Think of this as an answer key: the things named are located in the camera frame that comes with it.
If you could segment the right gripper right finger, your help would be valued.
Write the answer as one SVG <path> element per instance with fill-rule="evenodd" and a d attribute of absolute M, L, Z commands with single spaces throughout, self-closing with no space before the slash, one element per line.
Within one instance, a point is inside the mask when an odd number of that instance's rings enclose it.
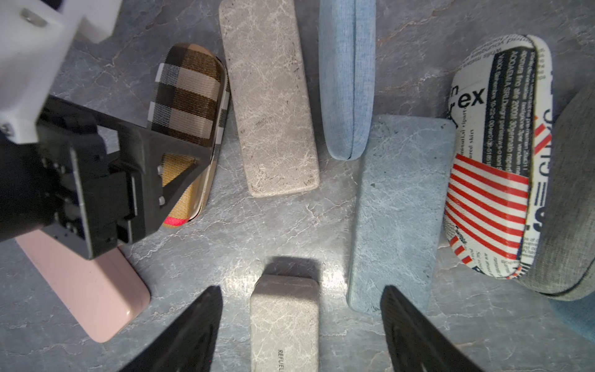
<path fill-rule="evenodd" d="M 381 296 L 387 348 L 395 371 L 480 371 L 393 285 Z"/>

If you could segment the light blue case white sunglasses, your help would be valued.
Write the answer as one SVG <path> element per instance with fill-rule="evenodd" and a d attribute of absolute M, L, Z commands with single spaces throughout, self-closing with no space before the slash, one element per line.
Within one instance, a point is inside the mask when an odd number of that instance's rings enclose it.
<path fill-rule="evenodd" d="M 375 1 L 321 1 L 319 91 L 325 142 L 341 161 L 361 157 L 373 117 Z"/>

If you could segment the plaid beige glasses case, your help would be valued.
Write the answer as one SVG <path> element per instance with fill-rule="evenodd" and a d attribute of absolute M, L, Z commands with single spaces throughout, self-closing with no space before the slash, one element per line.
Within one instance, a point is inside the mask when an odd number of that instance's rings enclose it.
<path fill-rule="evenodd" d="M 229 110 L 229 76 L 211 51 L 177 43 L 160 64 L 155 82 L 148 113 L 151 130 L 212 149 L 209 166 L 164 220 L 164 226 L 175 229 L 202 214 L 208 204 Z"/>

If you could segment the mint case blue glasses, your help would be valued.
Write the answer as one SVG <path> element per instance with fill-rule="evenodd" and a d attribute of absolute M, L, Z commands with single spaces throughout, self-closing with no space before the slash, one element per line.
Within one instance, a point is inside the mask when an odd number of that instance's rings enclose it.
<path fill-rule="evenodd" d="M 455 142 L 448 119 L 373 118 L 356 201 L 351 309 L 380 313 L 387 285 L 427 309 Z"/>

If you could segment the grey mint case red sunglasses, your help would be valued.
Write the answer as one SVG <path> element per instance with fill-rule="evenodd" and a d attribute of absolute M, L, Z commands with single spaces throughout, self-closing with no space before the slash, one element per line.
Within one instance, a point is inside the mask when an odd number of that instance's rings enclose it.
<path fill-rule="evenodd" d="M 319 369 L 317 281 L 265 274 L 250 297 L 252 371 Z"/>

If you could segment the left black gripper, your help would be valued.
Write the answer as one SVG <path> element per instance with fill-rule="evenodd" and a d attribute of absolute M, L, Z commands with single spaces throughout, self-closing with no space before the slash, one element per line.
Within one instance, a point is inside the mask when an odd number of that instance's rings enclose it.
<path fill-rule="evenodd" d="M 119 156 L 109 154 L 99 126 L 114 122 L 51 96 L 37 120 L 38 143 L 1 136 L 2 240 L 42 229 L 93 260 L 161 228 L 211 164 L 213 147 L 117 122 Z"/>

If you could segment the pink case black sunglasses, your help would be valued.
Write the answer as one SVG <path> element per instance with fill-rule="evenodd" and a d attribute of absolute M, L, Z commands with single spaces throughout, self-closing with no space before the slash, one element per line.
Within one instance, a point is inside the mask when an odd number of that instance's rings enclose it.
<path fill-rule="evenodd" d="M 86 260 L 41 230 L 16 242 L 88 336 L 110 341 L 150 303 L 150 292 L 119 249 Z"/>

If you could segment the grey case mint lining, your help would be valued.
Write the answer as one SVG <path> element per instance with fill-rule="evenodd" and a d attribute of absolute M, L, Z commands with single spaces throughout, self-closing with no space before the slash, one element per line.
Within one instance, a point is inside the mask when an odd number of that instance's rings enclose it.
<path fill-rule="evenodd" d="M 219 9 L 249 192 L 319 187 L 319 163 L 293 1 L 223 1 Z"/>

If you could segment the grey fabric glasses case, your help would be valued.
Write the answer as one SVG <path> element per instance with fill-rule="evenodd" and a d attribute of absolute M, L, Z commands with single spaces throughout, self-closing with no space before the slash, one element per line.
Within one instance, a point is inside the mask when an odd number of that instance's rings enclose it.
<path fill-rule="evenodd" d="M 553 160 L 535 261 L 519 280 L 550 299 L 594 291 L 594 85 L 585 85 L 553 126 Z"/>

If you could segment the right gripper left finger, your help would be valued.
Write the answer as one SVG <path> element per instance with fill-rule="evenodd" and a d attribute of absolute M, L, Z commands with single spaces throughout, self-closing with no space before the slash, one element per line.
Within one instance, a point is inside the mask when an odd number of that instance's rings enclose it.
<path fill-rule="evenodd" d="M 123 371 L 209 371 L 223 313 L 219 286 L 210 286 Z"/>

